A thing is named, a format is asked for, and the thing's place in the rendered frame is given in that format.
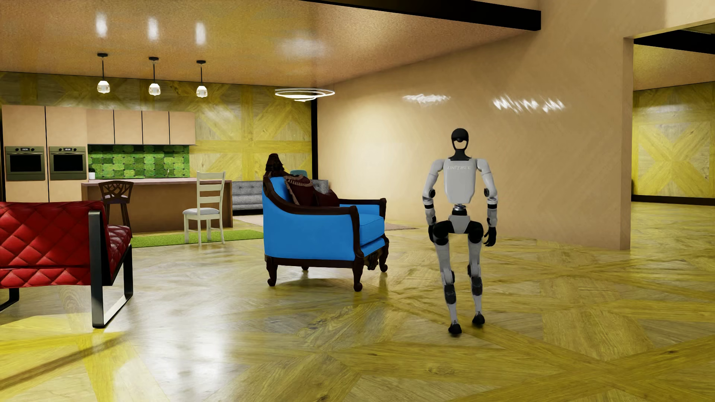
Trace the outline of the white left robot leg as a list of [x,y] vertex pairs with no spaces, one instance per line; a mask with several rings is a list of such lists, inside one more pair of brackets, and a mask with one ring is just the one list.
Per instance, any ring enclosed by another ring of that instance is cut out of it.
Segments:
[[485,318],[481,313],[481,297],[483,292],[483,283],[480,271],[480,250],[482,246],[484,229],[482,224],[475,221],[471,221],[468,224],[465,233],[468,234],[468,252],[470,259],[468,265],[468,274],[470,276],[470,289],[476,309],[476,315],[473,318],[473,324],[475,326],[481,327],[485,323]]

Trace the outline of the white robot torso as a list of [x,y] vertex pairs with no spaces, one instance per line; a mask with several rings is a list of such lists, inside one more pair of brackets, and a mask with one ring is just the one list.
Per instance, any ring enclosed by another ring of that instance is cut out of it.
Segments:
[[443,164],[445,194],[451,204],[452,213],[448,220],[451,222],[454,233],[462,234],[467,231],[470,217],[467,214],[466,204],[469,204],[475,192],[477,162],[469,160],[445,159]]

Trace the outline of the black robot head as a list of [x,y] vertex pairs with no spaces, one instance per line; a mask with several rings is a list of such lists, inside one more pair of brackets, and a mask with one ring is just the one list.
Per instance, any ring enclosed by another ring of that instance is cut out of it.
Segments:
[[454,155],[450,157],[453,161],[467,161],[470,157],[465,153],[468,142],[469,134],[467,130],[463,128],[458,128],[452,131],[451,134],[452,147],[454,149]]

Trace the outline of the dark red cushion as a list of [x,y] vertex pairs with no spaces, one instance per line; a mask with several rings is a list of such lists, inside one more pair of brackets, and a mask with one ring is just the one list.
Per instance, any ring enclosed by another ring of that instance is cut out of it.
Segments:
[[318,191],[312,181],[305,176],[284,176],[284,181],[296,205],[311,207],[339,207],[338,196],[329,189],[326,193]]

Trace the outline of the grey tufted sofa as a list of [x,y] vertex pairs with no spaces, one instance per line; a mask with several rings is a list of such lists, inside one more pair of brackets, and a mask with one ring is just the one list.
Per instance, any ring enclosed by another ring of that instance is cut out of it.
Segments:
[[[293,203],[291,194],[285,186],[283,177],[274,178],[275,192],[283,199]],[[263,182],[260,181],[234,181],[232,182],[232,209],[236,210],[261,210],[263,208]]]

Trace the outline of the white wooden chair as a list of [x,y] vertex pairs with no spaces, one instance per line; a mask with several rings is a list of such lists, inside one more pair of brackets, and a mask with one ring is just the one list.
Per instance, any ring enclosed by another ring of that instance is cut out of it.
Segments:
[[222,244],[224,241],[224,228],[222,224],[222,211],[220,209],[224,188],[225,172],[197,172],[197,207],[186,209],[183,212],[184,218],[184,242],[190,242],[189,221],[197,221],[198,244],[201,245],[201,222],[206,223],[207,239],[212,238],[213,220],[219,222],[219,232]]

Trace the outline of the green rug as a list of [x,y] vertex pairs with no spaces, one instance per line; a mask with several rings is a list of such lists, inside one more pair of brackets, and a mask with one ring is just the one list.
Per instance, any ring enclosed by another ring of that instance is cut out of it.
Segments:
[[[212,231],[212,238],[207,239],[206,233],[201,233],[201,242],[221,242],[219,231]],[[225,241],[262,239],[263,233],[255,230],[225,230],[223,232]],[[184,244],[183,234],[153,234],[145,236],[134,236],[131,244],[134,248],[150,248],[165,245]]]

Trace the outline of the wooden kitchen island counter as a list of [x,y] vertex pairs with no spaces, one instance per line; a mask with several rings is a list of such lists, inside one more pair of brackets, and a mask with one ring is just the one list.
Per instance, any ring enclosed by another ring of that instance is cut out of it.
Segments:
[[[128,216],[132,233],[183,232],[185,209],[197,207],[195,178],[126,179],[133,182]],[[99,184],[109,180],[82,182],[82,200],[101,200]],[[233,225],[231,180],[226,179],[220,209],[225,230]],[[121,208],[110,207],[110,224],[122,224]]]

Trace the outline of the green tile backsplash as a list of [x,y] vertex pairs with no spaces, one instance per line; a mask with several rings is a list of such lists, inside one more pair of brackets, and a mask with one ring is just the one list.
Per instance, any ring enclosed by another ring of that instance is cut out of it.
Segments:
[[89,144],[96,179],[188,178],[189,145]]

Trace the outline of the beige upper kitchen cabinets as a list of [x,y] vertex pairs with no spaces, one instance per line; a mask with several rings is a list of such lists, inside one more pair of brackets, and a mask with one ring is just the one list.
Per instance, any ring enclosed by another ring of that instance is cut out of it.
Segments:
[[192,112],[88,109],[89,144],[195,144]]

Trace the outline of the dark brown bar stool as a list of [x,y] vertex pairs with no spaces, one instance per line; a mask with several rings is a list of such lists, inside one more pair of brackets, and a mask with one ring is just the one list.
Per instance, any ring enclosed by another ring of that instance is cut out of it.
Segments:
[[107,222],[110,220],[110,206],[120,205],[123,225],[127,227],[131,226],[127,205],[130,203],[133,185],[133,182],[122,180],[111,180],[98,184],[107,216]]

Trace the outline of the built-in steel oven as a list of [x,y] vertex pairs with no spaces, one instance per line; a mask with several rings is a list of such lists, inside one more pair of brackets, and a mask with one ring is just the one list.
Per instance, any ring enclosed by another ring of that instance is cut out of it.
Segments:
[[87,163],[85,147],[48,147],[50,180],[85,180]]
[[5,147],[7,181],[44,181],[45,147]]

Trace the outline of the red quilted leather sofa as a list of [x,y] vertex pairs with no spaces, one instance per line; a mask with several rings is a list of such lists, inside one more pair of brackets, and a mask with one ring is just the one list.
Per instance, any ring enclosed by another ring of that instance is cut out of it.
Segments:
[[92,325],[106,327],[133,294],[130,242],[98,200],[0,202],[0,311],[23,287],[90,285]]

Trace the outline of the beige tall oven cabinet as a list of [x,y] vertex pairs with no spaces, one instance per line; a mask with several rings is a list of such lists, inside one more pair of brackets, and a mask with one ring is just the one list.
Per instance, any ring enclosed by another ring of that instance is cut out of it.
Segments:
[[[7,202],[74,202],[82,199],[82,182],[50,178],[49,151],[87,145],[86,109],[64,106],[4,105],[0,111],[4,160],[4,199]],[[15,149],[35,150],[43,160],[41,172],[12,179],[10,154]]]

